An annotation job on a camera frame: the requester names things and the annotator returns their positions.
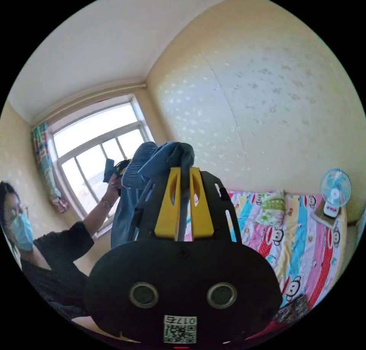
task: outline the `pillow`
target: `pillow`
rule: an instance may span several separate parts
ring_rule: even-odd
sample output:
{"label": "pillow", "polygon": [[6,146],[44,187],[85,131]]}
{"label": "pillow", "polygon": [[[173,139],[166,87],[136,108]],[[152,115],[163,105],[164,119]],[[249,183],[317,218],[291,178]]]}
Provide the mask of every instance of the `pillow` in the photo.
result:
{"label": "pillow", "polygon": [[284,190],[262,194],[262,209],[256,222],[275,228],[280,227],[285,217],[285,208]]}

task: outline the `electric fan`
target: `electric fan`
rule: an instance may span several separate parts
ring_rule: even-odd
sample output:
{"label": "electric fan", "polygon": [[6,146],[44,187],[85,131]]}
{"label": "electric fan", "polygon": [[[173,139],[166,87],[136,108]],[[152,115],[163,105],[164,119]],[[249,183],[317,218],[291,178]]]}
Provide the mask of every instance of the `electric fan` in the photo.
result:
{"label": "electric fan", "polygon": [[344,171],[329,170],[321,181],[321,194],[325,200],[324,214],[335,218],[339,208],[350,199],[351,189],[350,178]]}

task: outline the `window pane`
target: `window pane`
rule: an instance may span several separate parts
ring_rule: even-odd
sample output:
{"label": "window pane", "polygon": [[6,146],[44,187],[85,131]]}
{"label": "window pane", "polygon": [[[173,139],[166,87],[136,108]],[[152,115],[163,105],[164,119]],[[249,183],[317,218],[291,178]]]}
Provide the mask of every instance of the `window pane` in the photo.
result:
{"label": "window pane", "polygon": [[107,191],[107,183],[103,182],[106,158],[100,145],[88,149],[76,157],[85,178],[100,200]]}
{"label": "window pane", "polygon": [[116,165],[118,162],[123,161],[121,150],[115,139],[108,140],[103,143],[103,148],[107,154],[107,157],[114,160]]}
{"label": "window pane", "polygon": [[75,160],[69,159],[62,165],[62,169],[77,199],[89,214],[96,206],[96,201],[86,187]]}
{"label": "window pane", "polygon": [[115,106],[87,116],[53,136],[58,156],[63,156],[88,140],[136,121],[131,104]]}
{"label": "window pane", "polygon": [[128,159],[133,157],[136,149],[144,142],[139,130],[134,130],[119,136],[118,141]]}

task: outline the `face mask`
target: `face mask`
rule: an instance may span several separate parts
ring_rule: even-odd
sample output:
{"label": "face mask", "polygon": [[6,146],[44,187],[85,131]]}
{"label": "face mask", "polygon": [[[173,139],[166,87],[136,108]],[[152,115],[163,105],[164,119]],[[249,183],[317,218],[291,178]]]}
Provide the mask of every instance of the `face mask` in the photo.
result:
{"label": "face mask", "polygon": [[33,248],[33,232],[30,221],[25,214],[19,214],[12,222],[10,230],[13,232],[18,247],[24,251]]}

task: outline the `window frame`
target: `window frame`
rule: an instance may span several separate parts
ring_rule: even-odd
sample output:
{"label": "window frame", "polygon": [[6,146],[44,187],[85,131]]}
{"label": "window frame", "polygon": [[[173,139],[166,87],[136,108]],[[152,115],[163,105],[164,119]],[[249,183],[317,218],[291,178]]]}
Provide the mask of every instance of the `window frame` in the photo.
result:
{"label": "window frame", "polygon": [[[142,112],[135,100],[135,98],[133,97],[133,95],[130,95],[128,100],[125,100],[125,101],[121,101],[121,102],[113,102],[114,100],[118,99],[118,98],[121,98],[121,97],[115,97],[115,98],[111,98],[109,100],[105,100],[103,102],[101,102],[101,107],[95,109],[95,104],[94,105],[90,105],[90,106],[86,106],[84,109],[85,111],[87,111],[87,109],[90,109],[90,108],[94,108],[93,111],[91,112],[87,112],[77,118],[74,118],[74,119],[71,119],[70,121],[68,121],[67,123],[64,123],[62,124],[61,126],[57,127],[57,128],[54,128],[54,127],[50,127],[50,141],[51,141],[51,144],[52,144],[52,150],[53,150],[53,154],[54,154],[54,157],[53,157],[53,169],[54,169],[54,172],[55,172],[55,180],[56,180],[56,183],[57,185],[59,185],[61,188],[61,192],[65,195],[65,197],[67,198],[67,200],[69,201],[71,207],[75,210],[75,213],[77,214],[77,216],[79,217],[79,219],[83,220],[88,214],[86,212],[86,210],[84,209],[84,207],[82,206],[81,202],[79,201],[79,199],[77,198],[76,194],[74,193],[74,190],[73,188],[71,187],[66,175],[65,175],[65,172],[62,168],[62,165],[69,161],[70,159],[74,159],[75,162],[76,162],[76,165],[78,167],[78,170],[84,180],[84,183],[87,187],[87,189],[90,191],[92,197],[94,198],[94,200],[96,201],[96,203],[99,202],[98,200],[98,197],[96,196],[95,192],[93,191],[93,189],[91,188],[88,180],[86,179],[78,161],[77,161],[77,156],[84,153],[85,151],[89,150],[90,148],[93,148],[97,145],[100,145],[101,147],[101,150],[105,156],[105,158],[107,158],[107,155],[106,155],[106,152],[102,146],[102,144],[108,140],[111,140],[111,139],[115,139],[116,142],[117,142],[117,145],[122,153],[122,156],[124,157],[124,159],[127,159],[124,151],[123,151],[123,148],[120,144],[120,142],[118,141],[118,137],[121,136],[121,135],[124,135],[124,134],[127,134],[129,132],[132,132],[134,130],[139,130],[140,131],[140,134],[142,136],[142,139],[144,142],[147,142],[147,141],[153,141],[152,140],[152,136],[151,134],[146,130],[146,125],[144,122],[144,120],[142,120],[143,118],[143,115],[142,115]],[[57,149],[56,149],[56,146],[55,146],[55,141],[54,141],[54,135],[56,133],[58,133],[59,131],[67,128],[68,126],[86,118],[86,117],[89,117],[93,114],[96,114],[98,112],[101,112],[101,111],[105,111],[107,109],[110,109],[110,108],[114,108],[116,106],[121,106],[123,107],[123,105],[127,105],[127,104],[130,104],[132,106],[132,109],[133,109],[133,112],[136,116],[136,119],[137,121],[133,122],[133,123],[130,123],[130,124],[127,124],[127,125],[124,125],[120,128],[117,128],[117,129],[114,129],[114,130],[111,130],[107,133],[104,133],[100,136],[97,136],[91,140],[88,140],[87,142],[81,144],[80,146],[72,149],[71,151],[65,153],[63,156],[59,157],[58,156],[58,153],[57,153]],[[107,220],[103,223],[102,227],[95,233],[95,237],[96,238],[99,238],[100,236],[102,236],[103,234],[105,234],[106,232],[108,232],[111,228],[112,228],[112,223],[113,223],[113,219],[114,219],[114,214],[107,217]]]}

